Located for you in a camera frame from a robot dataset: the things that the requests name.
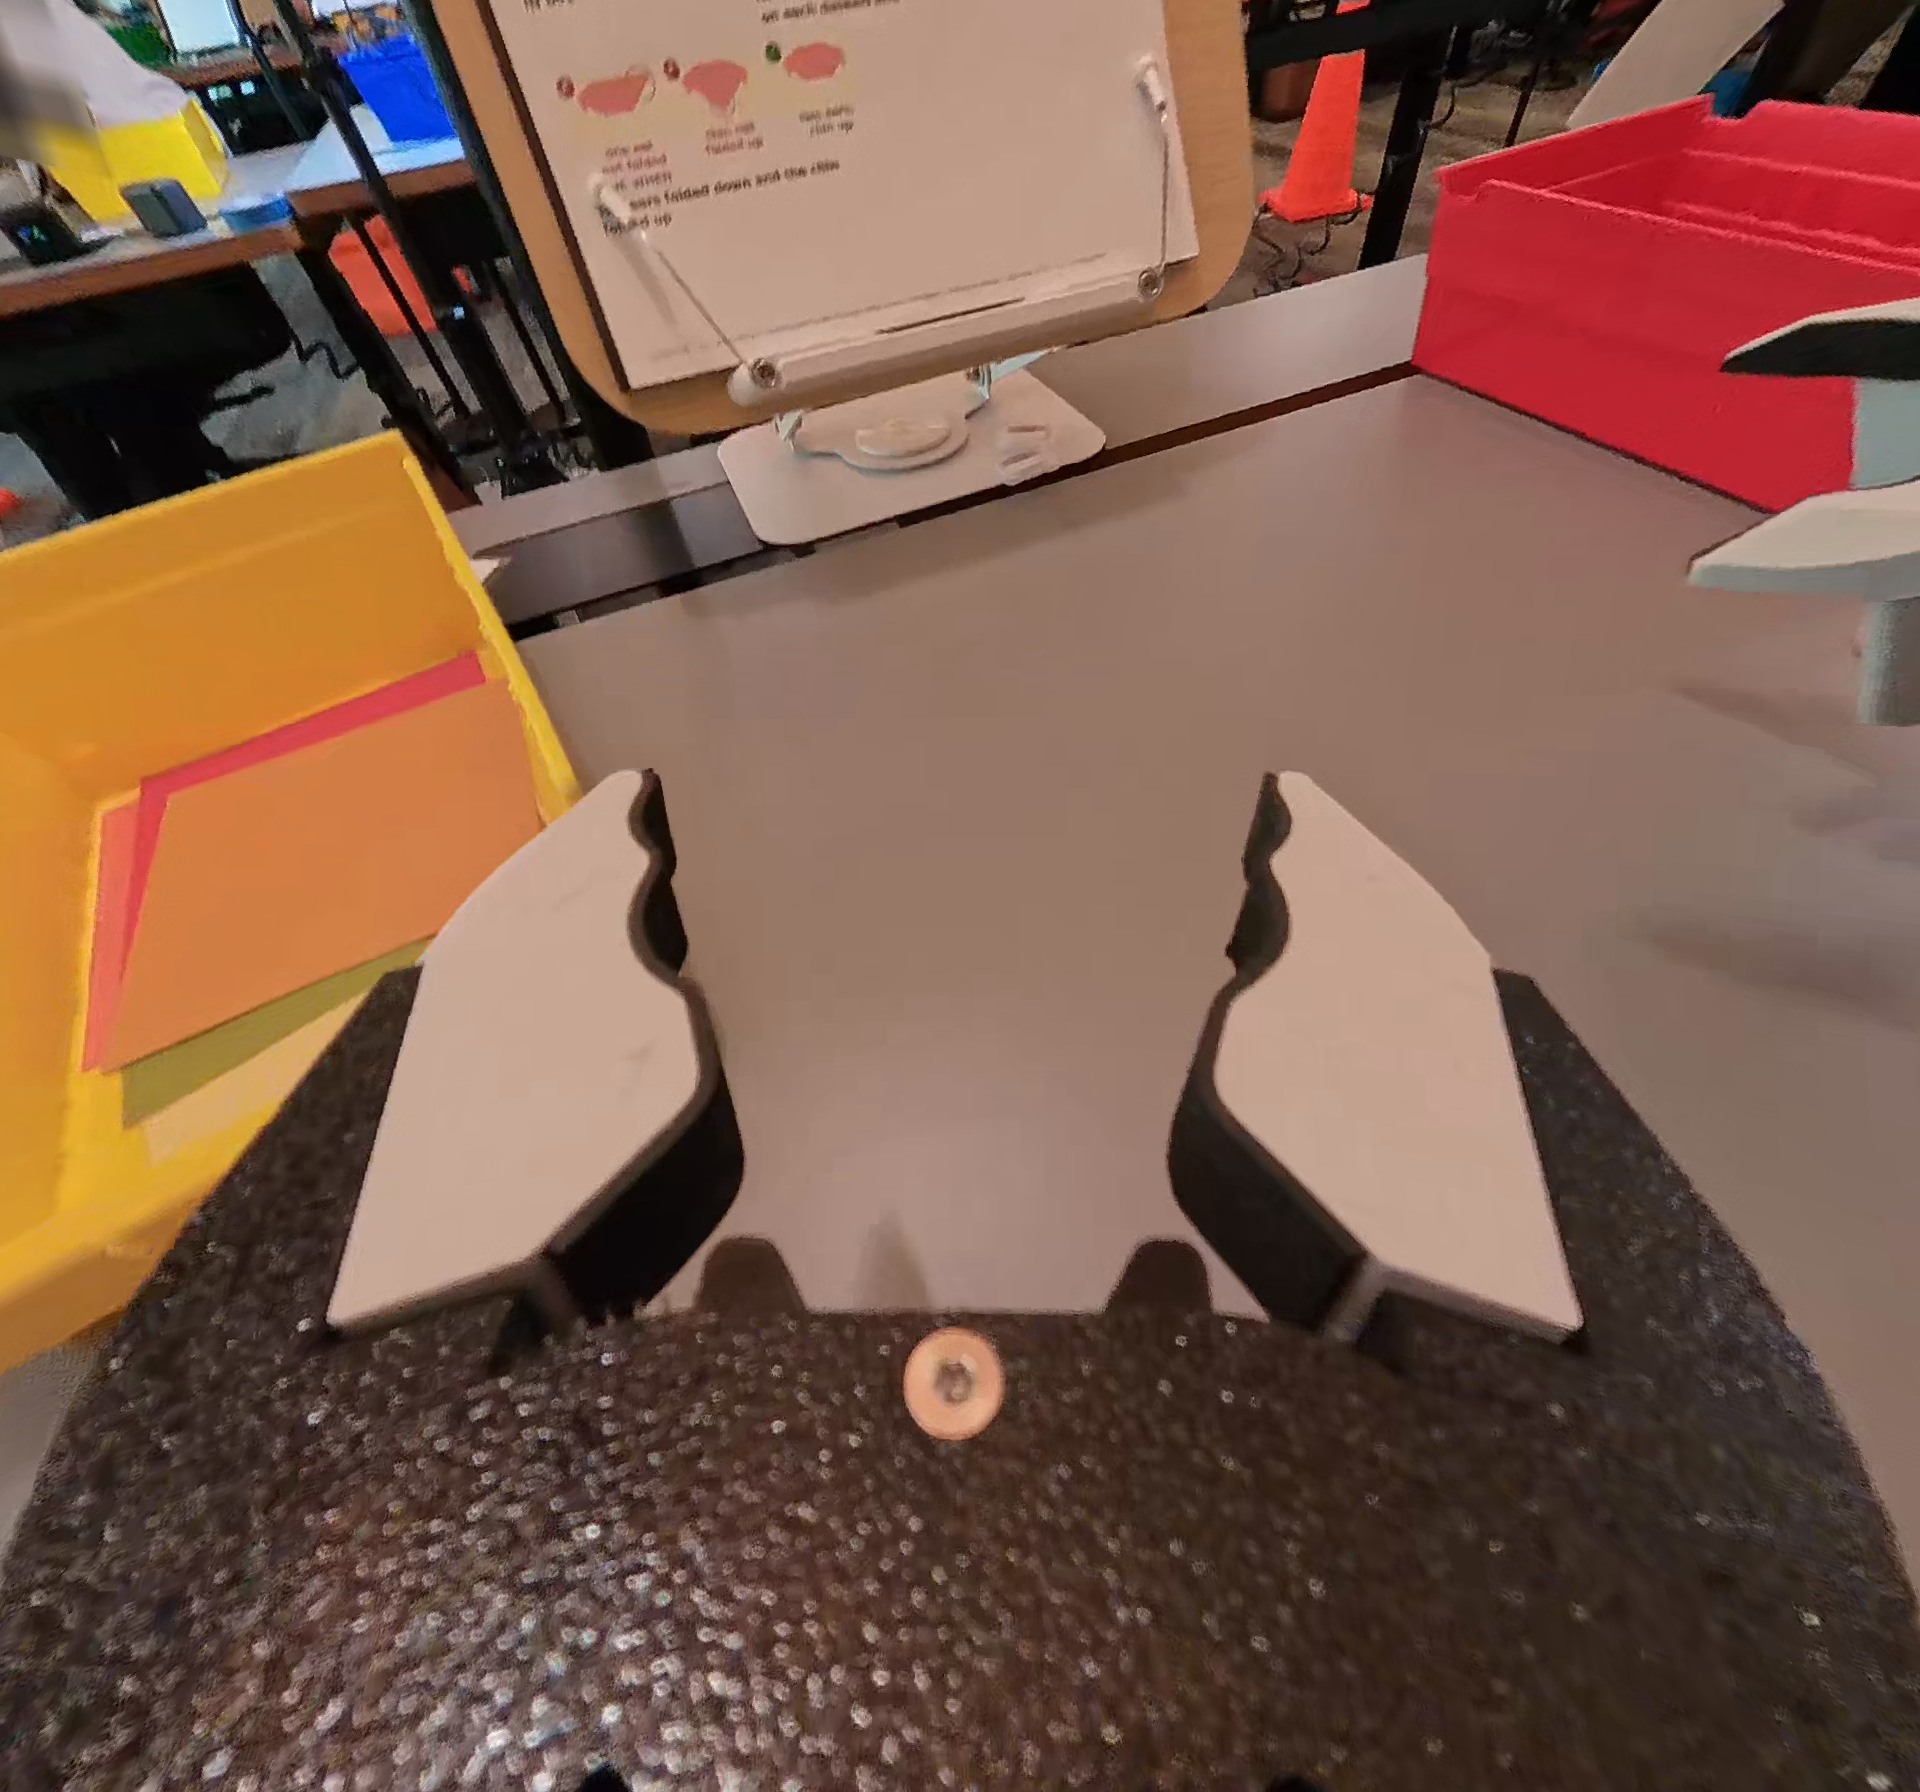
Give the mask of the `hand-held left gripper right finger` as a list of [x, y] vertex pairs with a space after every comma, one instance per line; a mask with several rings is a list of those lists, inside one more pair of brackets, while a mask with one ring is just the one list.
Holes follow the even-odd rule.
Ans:
[[1586, 1315], [1497, 967], [1303, 771], [1266, 771], [1167, 1175], [1273, 1322], [1353, 1341], [1382, 1300], [1567, 1344]]

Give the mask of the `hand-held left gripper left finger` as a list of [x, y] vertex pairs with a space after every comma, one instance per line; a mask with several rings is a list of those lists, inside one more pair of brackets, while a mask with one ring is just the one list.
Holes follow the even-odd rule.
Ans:
[[620, 770], [433, 936], [332, 1332], [494, 1296], [547, 1332], [627, 1319], [721, 1226], [745, 1147], [675, 868], [660, 775]]

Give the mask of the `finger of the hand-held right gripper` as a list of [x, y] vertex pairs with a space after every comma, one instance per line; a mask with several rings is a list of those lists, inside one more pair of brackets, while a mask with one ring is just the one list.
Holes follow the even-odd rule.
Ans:
[[1851, 486], [1918, 477], [1918, 300], [1815, 313], [1728, 350], [1720, 371], [1847, 382]]
[[1696, 556], [1688, 581], [1735, 594], [1861, 604], [1855, 719], [1918, 724], [1918, 480], [1802, 499]]

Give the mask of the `red plastic bin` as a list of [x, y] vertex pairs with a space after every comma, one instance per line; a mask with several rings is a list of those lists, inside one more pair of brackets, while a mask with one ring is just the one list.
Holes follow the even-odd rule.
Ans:
[[1680, 98], [1439, 173], [1411, 362], [1784, 511], [1851, 483], [1851, 384], [1724, 356], [1915, 290], [1915, 115]]

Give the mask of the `orange paper sheet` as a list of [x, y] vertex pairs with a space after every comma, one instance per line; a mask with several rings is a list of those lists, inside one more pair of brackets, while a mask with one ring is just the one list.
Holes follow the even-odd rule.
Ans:
[[100, 1062], [432, 936], [541, 826], [523, 713], [496, 677], [172, 791]]

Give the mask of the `green paper sheet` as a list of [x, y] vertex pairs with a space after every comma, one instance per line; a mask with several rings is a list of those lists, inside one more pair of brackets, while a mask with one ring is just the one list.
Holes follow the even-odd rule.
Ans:
[[348, 965], [251, 1011], [227, 1017], [196, 1036], [180, 1039], [152, 1055], [132, 1059], [119, 1071], [124, 1124], [144, 1122], [190, 1091], [291, 1036], [302, 1025], [362, 999], [387, 972], [416, 964], [425, 948], [425, 940], [399, 945], [376, 959]]

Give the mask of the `white board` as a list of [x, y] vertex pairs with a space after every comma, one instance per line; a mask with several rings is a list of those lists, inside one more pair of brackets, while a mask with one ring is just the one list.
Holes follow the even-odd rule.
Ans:
[[1662, 0], [1597, 72], [1571, 110], [1567, 129], [1702, 94], [1781, 6], [1784, 0]]

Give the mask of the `pink paper sheet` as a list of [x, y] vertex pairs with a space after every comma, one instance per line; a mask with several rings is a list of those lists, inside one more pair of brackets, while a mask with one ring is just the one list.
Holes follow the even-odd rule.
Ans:
[[175, 794], [342, 737], [405, 709], [443, 700], [483, 680], [481, 659], [474, 652], [462, 652], [415, 674], [382, 684], [368, 694], [206, 754], [199, 759], [161, 770], [144, 777], [133, 797], [105, 809], [98, 818], [81, 1064], [84, 1070], [107, 1066], [107, 1045], [124, 996], [127, 955], [154, 865], [164, 809]]

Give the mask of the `orange traffic cone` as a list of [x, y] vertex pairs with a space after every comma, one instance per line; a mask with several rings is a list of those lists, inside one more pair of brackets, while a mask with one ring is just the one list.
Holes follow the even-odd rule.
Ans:
[[1371, 207], [1355, 183], [1363, 70], [1363, 52], [1318, 60], [1284, 175], [1259, 195], [1262, 216], [1307, 224], [1348, 220]]

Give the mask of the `yellow plastic bin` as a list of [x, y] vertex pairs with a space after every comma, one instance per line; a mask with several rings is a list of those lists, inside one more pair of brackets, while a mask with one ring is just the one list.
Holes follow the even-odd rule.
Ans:
[[4, 1370], [116, 1316], [356, 1001], [124, 1124], [81, 1064], [98, 818], [144, 777], [474, 652], [523, 713], [541, 829], [582, 794], [399, 436], [4, 556]]

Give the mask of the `wooden document stand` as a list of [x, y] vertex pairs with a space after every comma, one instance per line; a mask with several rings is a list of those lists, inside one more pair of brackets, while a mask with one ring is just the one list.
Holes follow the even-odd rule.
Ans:
[[1235, 268], [1250, 204], [1249, 115], [1241, 81], [1238, 0], [1165, 0], [1171, 92], [1179, 120], [1195, 253], [1123, 282], [1077, 287], [1034, 301], [883, 329], [859, 345], [750, 358], [656, 387], [625, 387], [588, 313], [558, 197], [531, 146], [481, 0], [425, 0], [452, 85], [479, 142], [479, 178], [504, 207], [562, 350], [590, 391], [651, 434], [734, 431], [806, 408], [828, 408], [903, 382], [933, 382], [1001, 356], [1071, 347], [1179, 320]]

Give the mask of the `small yellow bin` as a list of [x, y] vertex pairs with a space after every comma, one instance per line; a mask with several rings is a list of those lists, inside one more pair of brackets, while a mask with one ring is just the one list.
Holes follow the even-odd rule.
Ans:
[[127, 185], [173, 181], [197, 204], [217, 202], [227, 190], [224, 140], [192, 92], [164, 118], [39, 125], [34, 142], [48, 175], [96, 223], [132, 218]]

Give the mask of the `blue storage bin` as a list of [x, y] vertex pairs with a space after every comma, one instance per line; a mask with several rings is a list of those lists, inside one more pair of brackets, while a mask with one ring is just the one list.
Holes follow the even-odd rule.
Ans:
[[453, 140], [455, 128], [419, 41], [389, 30], [340, 54], [340, 65], [387, 144]]

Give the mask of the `instruction sheet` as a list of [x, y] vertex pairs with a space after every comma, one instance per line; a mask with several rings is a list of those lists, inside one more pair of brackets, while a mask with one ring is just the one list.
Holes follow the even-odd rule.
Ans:
[[1165, 0], [481, 0], [631, 389], [1198, 238]]

